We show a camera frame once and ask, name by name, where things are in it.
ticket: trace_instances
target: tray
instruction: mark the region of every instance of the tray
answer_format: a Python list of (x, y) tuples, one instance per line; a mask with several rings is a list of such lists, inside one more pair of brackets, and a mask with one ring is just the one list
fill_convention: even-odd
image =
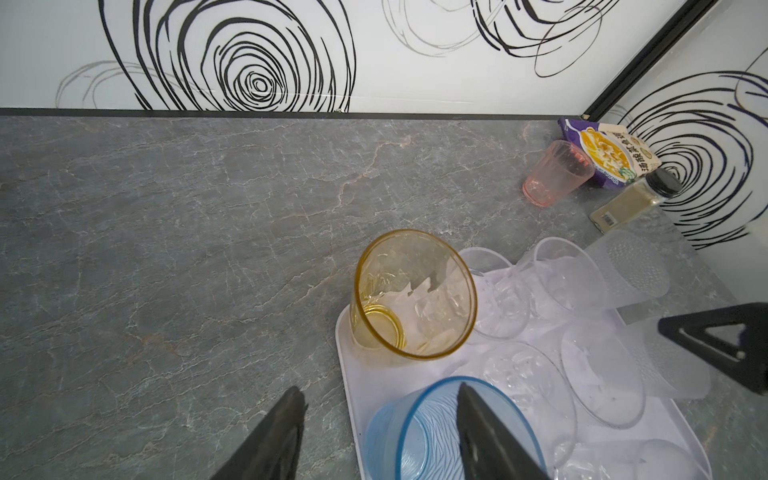
[[(597, 320), (605, 322), (610, 328), (624, 324), (616, 310), (606, 310)], [(515, 340), (524, 342), (537, 335), (537, 331), (529, 327)], [(336, 348), (339, 351), (346, 404), (349, 408), (349, 420), (352, 423), (357, 463), (362, 480), (370, 480), (362, 464), (362, 436), (376, 411), (387, 402), (446, 377), (446, 373), (451, 372), (452, 367), (487, 350), (490, 348), (488, 345), (488, 343), (466, 343), (453, 354), (441, 359), (413, 362), (396, 368), (371, 369), (353, 355), (354, 344), (349, 326), (349, 306), (341, 312), (336, 322)], [(690, 452), (710, 478), (712, 477), (707, 454), (671, 399), (648, 397), (643, 418), (631, 429), (615, 430), (579, 423), (579, 442), (632, 439), (664, 439), (679, 445)]]

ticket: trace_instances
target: clear cup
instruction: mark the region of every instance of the clear cup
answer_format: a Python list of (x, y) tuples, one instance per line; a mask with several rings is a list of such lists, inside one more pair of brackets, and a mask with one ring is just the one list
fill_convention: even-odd
[(468, 342), (513, 339), (525, 329), (533, 297), (517, 280), (509, 260), (493, 250), (470, 247), (458, 253), (466, 263), (478, 294), (478, 315)]
[(458, 449), (458, 388), (471, 386), (522, 448), (545, 470), (536, 437), (520, 410), (497, 388), (468, 376), (440, 380), (379, 409), (368, 424), (362, 458), (372, 480), (464, 478)]
[(531, 424), (550, 473), (571, 456), (576, 443), (571, 387), (543, 352), (525, 343), (507, 342), (450, 374), (477, 377), (506, 394)]
[(659, 334), (659, 319), (619, 329), (618, 337), (634, 357), (649, 396), (702, 399), (710, 391), (710, 367), (699, 357)]
[(554, 480), (710, 480), (690, 453), (661, 439), (577, 445)]
[(565, 140), (555, 140), (523, 184), (523, 194), (532, 204), (549, 207), (594, 175), (594, 165), (582, 149)]
[(645, 389), (640, 370), (616, 334), (604, 325), (566, 323), (532, 343), (568, 381), (580, 421), (629, 429), (643, 417)]
[(395, 230), (362, 253), (349, 318), (364, 359), (398, 364), (449, 355), (467, 340), (476, 315), (472, 275), (438, 237)]
[(533, 292), (536, 312), (545, 319), (605, 308), (600, 269), (581, 248), (564, 238), (545, 238), (515, 267)]
[(648, 242), (612, 230), (586, 248), (607, 287), (607, 308), (632, 305), (667, 294), (670, 276), (664, 259)]

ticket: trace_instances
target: spice bottle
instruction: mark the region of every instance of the spice bottle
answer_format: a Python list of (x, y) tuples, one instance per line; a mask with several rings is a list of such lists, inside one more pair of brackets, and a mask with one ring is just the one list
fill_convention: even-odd
[(668, 170), (657, 168), (640, 180), (625, 187), (621, 193), (589, 216), (601, 232), (631, 222), (653, 205), (672, 198), (683, 190), (683, 185)]

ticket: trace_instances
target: food packet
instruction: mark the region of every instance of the food packet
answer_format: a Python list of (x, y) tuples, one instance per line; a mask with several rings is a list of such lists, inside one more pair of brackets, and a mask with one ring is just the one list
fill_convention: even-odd
[(661, 165), (659, 157), (624, 125), (561, 118), (563, 137), (590, 156), (592, 183), (603, 188), (623, 188)]

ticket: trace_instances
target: yellow cup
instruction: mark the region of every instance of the yellow cup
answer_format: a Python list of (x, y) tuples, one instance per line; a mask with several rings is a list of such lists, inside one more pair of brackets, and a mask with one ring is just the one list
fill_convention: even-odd
[(476, 316), (469, 269), (434, 235), (385, 233), (357, 263), (349, 318), (364, 350), (417, 360), (447, 356), (467, 340)]

